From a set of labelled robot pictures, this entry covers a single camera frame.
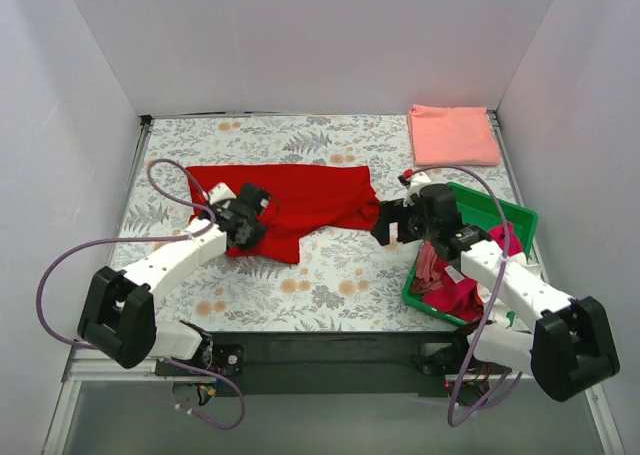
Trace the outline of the red t shirt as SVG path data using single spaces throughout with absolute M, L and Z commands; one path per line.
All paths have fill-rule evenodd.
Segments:
M 277 201 L 260 217 L 268 229 L 263 240 L 251 250 L 229 249 L 231 258 L 261 256 L 297 264 L 301 238 L 324 226 L 369 231 L 379 216 L 380 202 L 366 166 L 217 165 L 189 166 L 187 171 L 199 183 L 189 184 L 195 203 L 203 201 L 202 190 L 221 182 L 234 193 L 253 184 Z

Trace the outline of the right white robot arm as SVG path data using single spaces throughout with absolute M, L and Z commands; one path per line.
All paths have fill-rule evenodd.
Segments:
M 508 259 L 504 243 L 464 222 L 450 186 L 427 184 L 382 202 L 371 231 L 382 245 L 390 241 L 391 224 L 398 228 L 399 242 L 430 243 L 441 260 L 491 289 L 527 327 L 519 332 L 471 322 L 453 333 L 449 346 L 428 356 L 428 364 L 469 373 L 486 362 L 501 365 L 533 377 L 559 402 L 619 373 L 604 306 L 558 290 Z

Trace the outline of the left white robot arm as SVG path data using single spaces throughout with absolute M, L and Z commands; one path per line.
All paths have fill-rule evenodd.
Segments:
M 158 321 L 156 306 L 205 263 L 232 248 L 255 248 L 267 233 L 259 217 L 271 196 L 250 183 L 238 193 L 219 183 L 208 196 L 208 207 L 190 221 L 181 240 L 120 270 L 105 266 L 94 274 L 77 329 L 81 340 L 125 369 L 147 358 L 178 359 L 193 375 L 211 367 L 207 332 L 184 321 Z

